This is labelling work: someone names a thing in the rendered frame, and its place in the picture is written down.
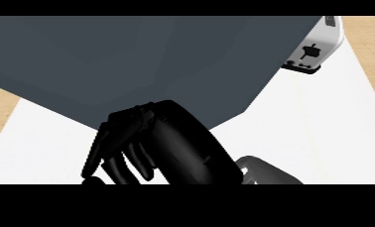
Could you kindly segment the white toaster with black base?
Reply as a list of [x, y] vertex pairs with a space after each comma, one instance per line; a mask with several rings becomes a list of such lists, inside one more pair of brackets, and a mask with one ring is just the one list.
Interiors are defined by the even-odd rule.
[[323, 16], [280, 67], [305, 74], [314, 74], [321, 63], [340, 46], [342, 40], [342, 18]]

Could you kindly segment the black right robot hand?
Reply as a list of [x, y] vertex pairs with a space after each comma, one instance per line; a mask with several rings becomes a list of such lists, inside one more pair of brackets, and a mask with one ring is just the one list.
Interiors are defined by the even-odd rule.
[[209, 130], [171, 100], [107, 115], [82, 168], [85, 184], [103, 170], [116, 184], [138, 184], [159, 171], [171, 184], [239, 184], [243, 173]]

